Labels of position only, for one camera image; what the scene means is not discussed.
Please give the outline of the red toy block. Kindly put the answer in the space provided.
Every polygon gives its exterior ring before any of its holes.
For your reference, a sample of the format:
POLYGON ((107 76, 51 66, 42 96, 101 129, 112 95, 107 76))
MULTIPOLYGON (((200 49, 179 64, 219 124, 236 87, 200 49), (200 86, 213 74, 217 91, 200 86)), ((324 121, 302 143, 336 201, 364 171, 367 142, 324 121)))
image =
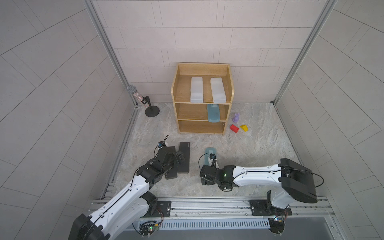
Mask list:
POLYGON ((238 133, 238 132, 239 132, 239 128, 238 128, 237 126, 235 126, 235 125, 231 125, 231 126, 230 126, 230 130, 232 130, 232 131, 235 132, 235 133, 238 133))

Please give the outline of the clear white pencil case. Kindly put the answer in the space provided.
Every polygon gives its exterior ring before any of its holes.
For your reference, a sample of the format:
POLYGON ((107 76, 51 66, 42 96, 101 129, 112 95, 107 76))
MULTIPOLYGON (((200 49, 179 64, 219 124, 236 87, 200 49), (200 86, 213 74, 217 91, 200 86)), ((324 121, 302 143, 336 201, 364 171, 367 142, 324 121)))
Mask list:
POLYGON ((211 90, 213 102, 215 104, 222 104, 227 102, 227 97, 225 93, 225 88, 222 78, 211 78, 211 90))
POLYGON ((203 103, 204 91, 203 91, 203 78, 193 77, 191 79, 191 103, 203 103))

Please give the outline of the right circuit board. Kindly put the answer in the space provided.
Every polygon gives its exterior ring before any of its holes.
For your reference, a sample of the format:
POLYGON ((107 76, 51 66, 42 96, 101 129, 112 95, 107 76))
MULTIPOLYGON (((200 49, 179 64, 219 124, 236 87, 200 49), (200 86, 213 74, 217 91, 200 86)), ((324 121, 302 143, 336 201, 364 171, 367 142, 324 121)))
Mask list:
POLYGON ((276 235, 282 235, 285 230, 285 221, 277 218, 268 218, 270 232, 276 235))

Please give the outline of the black pencil case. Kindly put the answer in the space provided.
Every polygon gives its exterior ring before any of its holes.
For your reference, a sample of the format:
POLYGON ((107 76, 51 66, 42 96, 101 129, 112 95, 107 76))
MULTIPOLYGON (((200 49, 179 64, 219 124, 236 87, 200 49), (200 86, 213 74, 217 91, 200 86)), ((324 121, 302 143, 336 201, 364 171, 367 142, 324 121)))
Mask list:
POLYGON ((176 147, 172 146, 169 147, 169 171, 166 173, 166 179, 171 180, 171 179, 176 179, 178 177, 178 157, 176 153, 176 147))
POLYGON ((188 174, 190 171, 190 151, 191 145, 189 142, 180 142, 179 151, 183 154, 178 166, 178 174, 188 174))

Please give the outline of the black round stand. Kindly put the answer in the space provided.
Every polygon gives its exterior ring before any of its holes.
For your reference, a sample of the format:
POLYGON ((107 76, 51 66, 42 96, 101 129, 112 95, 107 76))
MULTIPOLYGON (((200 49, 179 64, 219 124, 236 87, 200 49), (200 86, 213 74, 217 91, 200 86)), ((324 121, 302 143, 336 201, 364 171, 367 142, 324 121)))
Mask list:
POLYGON ((145 114, 147 117, 153 118, 153 117, 156 117, 160 113, 160 109, 157 106, 152 105, 149 96, 143 97, 142 103, 149 105, 145 110, 145 114))

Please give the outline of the left circuit board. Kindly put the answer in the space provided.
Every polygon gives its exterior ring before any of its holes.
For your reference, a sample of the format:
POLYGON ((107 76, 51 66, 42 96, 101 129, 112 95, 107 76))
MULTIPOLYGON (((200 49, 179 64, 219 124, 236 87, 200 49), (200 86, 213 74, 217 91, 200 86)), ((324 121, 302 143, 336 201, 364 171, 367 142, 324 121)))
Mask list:
POLYGON ((150 238, 153 233, 158 231, 160 229, 161 223, 158 223, 157 221, 147 221, 140 225, 140 235, 142 237, 148 237, 150 238))

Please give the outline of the circuit board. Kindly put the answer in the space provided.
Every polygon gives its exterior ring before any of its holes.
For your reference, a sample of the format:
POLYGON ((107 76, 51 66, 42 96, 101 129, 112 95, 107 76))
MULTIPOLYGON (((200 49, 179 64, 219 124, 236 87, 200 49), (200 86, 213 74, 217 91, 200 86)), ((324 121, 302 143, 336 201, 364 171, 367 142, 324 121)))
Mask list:
POLYGON ((285 221, 277 218, 268 218, 270 232, 276 235, 282 235, 285 230, 285 221))
POLYGON ((147 221, 140 225, 140 235, 142 237, 148 237, 150 238, 153 233, 158 231, 160 229, 161 223, 158 223, 157 221, 147 221))

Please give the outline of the yellow toy block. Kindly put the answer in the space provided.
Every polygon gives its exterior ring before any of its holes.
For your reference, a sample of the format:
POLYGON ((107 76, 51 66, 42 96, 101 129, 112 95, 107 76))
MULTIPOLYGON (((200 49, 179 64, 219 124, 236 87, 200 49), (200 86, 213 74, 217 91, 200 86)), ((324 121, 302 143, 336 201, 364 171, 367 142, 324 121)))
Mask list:
POLYGON ((247 125, 240 125, 240 128, 241 128, 244 132, 247 132, 247 131, 249 130, 247 125))

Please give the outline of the aluminium mounting rail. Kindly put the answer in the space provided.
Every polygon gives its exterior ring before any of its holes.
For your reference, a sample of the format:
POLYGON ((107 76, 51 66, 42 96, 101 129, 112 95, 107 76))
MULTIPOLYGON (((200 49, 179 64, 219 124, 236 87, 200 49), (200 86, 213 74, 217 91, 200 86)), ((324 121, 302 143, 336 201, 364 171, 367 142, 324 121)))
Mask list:
POLYGON ((144 216, 150 206, 157 201, 171 201, 171 212, 165 220, 197 220, 197 219, 249 219, 249 218, 322 218, 335 217, 334 210, 327 198, 321 197, 315 204, 294 202, 290 204, 291 216, 253 216, 250 200, 263 200, 261 197, 170 197, 146 201, 142 198, 129 204, 130 211, 140 210, 144 216))

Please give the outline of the purple toy figure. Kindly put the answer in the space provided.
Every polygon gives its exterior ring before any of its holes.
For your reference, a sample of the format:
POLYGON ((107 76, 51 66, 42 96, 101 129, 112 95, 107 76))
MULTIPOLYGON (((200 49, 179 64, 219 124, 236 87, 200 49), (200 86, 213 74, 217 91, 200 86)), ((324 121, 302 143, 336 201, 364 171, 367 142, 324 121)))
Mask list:
POLYGON ((239 122, 239 119, 240 119, 240 113, 235 113, 234 114, 234 117, 232 118, 232 121, 237 124, 239 122))

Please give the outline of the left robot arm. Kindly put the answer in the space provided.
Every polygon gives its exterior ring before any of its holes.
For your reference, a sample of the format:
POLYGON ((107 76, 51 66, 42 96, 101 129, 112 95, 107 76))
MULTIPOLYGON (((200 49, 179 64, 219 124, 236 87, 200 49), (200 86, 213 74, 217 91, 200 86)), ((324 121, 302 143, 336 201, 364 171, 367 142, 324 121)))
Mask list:
POLYGON ((68 239, 114 240, 139 218, 152 215, 158 199, 149 190, 184 160, 184 153, 175 147, 159 148, 156 157, 139 167, 132 180, 109 202, 89 216, 78 216, 68 239))

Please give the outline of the clear tube with beads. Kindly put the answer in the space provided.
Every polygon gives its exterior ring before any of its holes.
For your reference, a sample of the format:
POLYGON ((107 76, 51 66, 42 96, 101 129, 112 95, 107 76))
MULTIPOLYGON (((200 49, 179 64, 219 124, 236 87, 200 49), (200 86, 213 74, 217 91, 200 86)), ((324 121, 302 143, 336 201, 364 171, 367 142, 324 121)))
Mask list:
POLYGON ((134 85, 128 85, 128 91, 136 99, 137 103, 140 103, 142 105, 146 104, 145 98, 138 92, 137 88, 134 85))

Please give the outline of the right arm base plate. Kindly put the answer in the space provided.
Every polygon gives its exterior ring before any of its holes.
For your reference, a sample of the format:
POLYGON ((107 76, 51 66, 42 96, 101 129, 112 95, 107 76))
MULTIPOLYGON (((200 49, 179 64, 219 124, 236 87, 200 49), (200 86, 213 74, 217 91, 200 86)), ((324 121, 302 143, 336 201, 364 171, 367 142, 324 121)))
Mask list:
POLYGON ((250 208, 253 216, 291 216, 290 206, 285 209, 273 207, 267 200, 250 200, 250 208))

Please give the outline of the teal pencil case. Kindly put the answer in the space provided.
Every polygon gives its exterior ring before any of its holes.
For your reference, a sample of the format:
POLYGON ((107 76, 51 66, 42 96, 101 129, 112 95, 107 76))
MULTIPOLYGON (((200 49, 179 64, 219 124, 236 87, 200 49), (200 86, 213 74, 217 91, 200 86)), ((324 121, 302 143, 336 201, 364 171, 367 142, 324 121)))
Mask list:
POLYGON ((211 147, 206 148, 205 149, 205 154, 204 154, 204 162, 203 162, 203 164, 216 168, 217 167, 217 159, 216 160, 210 160, 209 159, 210 154, 215 154, 216 157, 217 157, 217 150, 215 148, 211 148, 211 147))
POLYGON ((207 105, 207 115, 210 123, 218 123, 221 119, 219 105, 207 105))

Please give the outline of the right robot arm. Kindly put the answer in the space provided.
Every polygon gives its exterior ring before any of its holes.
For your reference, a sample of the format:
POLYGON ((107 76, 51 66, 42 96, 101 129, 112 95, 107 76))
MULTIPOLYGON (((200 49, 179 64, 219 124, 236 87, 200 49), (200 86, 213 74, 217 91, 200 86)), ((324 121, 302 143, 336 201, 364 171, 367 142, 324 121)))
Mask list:
POLYGON ((248 185, 274 186, 267 194, 267 206, 284 210, 293 202, 315 204, 318 202, 315 173, 290 160, 266 167, 203 165, 200 177, 203 185, 217 185, 223 192, 248 185))

